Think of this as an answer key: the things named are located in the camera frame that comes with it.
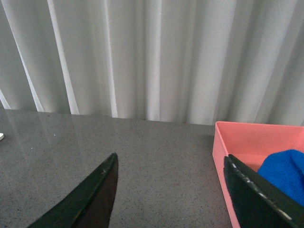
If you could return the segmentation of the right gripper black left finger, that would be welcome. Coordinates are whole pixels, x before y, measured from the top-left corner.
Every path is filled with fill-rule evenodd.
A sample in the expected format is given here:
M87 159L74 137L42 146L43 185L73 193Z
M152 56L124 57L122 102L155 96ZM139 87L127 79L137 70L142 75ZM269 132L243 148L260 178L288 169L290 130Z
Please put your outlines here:
M118 155L112 153L75 189L30 228L107 228L118 183Z

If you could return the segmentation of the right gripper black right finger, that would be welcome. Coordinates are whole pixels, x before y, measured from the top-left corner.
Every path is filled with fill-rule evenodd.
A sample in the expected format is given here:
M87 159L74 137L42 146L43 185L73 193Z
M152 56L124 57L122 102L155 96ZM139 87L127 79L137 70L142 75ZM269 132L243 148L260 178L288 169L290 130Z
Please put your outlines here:
M224 178L242 228L302 228L304 208L253 169L230 154Z

